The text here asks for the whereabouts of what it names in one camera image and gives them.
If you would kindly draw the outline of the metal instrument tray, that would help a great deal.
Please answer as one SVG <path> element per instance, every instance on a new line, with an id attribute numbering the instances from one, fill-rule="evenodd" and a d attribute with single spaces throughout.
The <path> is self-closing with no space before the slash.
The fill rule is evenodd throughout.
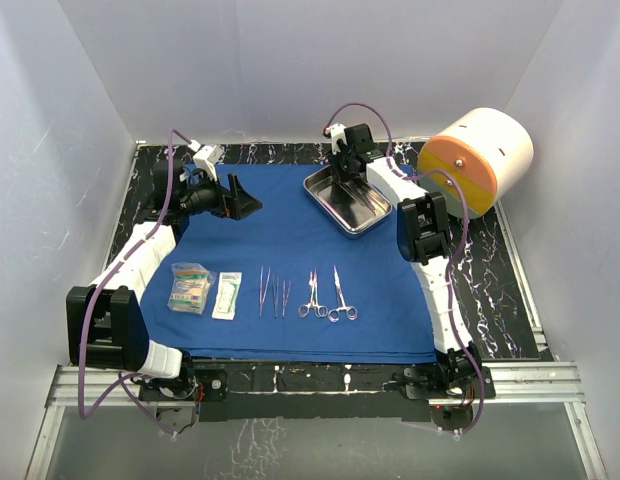
<path id="1" fill-rule="evenodd" d="M 353 199 L 332 175 L 330 166 L 321 168 L 303 180 L 303 187 L 318 208 L 351 239 L 359 238 L 377 227 L 392 213 L 391 202 L 364 175 L 354 178 L 361 189 L 368 191 L 369 198 L 383 210 L 373 216 L 365 206 Z"/>

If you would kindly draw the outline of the white suture packet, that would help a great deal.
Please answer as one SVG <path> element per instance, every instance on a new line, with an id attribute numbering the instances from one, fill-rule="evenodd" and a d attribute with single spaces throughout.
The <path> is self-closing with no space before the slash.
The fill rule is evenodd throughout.
<path id="1" fill-rule="evenodd" d="M 242 281 L 241 272 L 221 272 L 212 318 L 233 320 L 236 313 L 237 298 Z"/>

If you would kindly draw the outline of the blue surgical drape cloth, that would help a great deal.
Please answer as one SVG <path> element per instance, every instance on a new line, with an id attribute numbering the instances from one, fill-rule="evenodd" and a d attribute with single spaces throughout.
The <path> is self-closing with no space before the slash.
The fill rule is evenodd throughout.
<path id="1" fill-rule="evenodd" d="M 346 237 L 307 195 L 312 165 L 222 165 L 262 203 L 234 221 L 193 216 L 149 282 L 141 312 L 152 340 L 198 357 L 326 363 L 430 363 L 431 321 L 397 246 L 394 217 Z M 168 306 L 172 266 L 242 276 L 231 320 Z"/>

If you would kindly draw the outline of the steel hemostat clamp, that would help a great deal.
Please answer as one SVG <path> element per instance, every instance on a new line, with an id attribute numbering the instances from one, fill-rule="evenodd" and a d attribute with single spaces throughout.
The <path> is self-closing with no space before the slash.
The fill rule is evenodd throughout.
<path id="1" fill-rule="evenodd" d="M 310 314 L 311 311 L 313 311 L 317 318 L 326 318 L 328 316 L 328 308 L 325 305 L 321 305 L 318 300 L 317 269 L 313 269 L 310 272 L 308 285 L 310 290 L 310 298 L 306 304 L 302 304 L 299 307 L 299 317 L 305 318 Z"/>

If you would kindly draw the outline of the steel surgical scissors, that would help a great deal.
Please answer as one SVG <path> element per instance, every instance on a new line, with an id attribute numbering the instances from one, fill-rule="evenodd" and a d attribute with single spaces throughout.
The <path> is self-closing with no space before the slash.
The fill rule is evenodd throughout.
<path id="1" fill-rule="evenodd" d="M 336 307 L 328 312 L 327 318 L 330 322 L 336 323 L 339 321 L 341 314 L 344 314 L 348 320 L 354 321 L 358 317 L 357 308 L 352 305 L 348 305 L 342 290 L 340 276 L 336 266 L 333 266 L 334 286 L 336 292 Z"/>

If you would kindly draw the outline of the steel scalpel handle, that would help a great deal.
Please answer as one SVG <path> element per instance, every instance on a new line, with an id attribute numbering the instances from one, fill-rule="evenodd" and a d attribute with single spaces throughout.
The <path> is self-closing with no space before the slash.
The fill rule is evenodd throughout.
<path id="1" fill-rule="evenodd" d="M 378 205 L 369 198 L 368 191 L 361 189 L 353 180 L 342 182 L 341 186 L 353 199 L 370 210 L 373 216 L 383 213 L 383 210 L 379 209 Z"/>

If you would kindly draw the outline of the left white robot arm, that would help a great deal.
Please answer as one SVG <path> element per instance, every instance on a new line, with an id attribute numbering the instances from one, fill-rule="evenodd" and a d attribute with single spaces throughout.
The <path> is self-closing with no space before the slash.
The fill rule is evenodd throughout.
<path id="1" fill-rule="evenodd" d="M 153 168 L 153 190 L 136 217 L 125 246 L 88 286 L 66 297 L 70 361 L 75 366 L 120 369 L 160 378 L 172 397 L 184 399 L 197 376 L 182 365 L 183 353 L 152 340 L 141 299 L 154 273 L 175 249 L 192 216 L 210 213 L 242 220 L 263 207 L 236 174 L 223 186 L 211 167 L 196 168 L 198 181 L 181 161 L 161 160 Z"/>

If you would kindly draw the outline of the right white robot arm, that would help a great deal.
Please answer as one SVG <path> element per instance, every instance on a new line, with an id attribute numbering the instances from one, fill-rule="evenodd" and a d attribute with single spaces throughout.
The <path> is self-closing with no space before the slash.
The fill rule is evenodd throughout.
<path id="1" fill-rule="evenodd" d="M 395 208 L 397 245 L 423 290 L 430 316 L 436 364 L 430 388 L 456 397 L 476 377 L 476 349 L 461 314 L 449 273 L 451 237 L 445 197 L 420 187 L 392 158 L 379 150 L 367 124 L 324 128 L 331 142 L 332 176 L 344 184 L 363 180 Z"/>

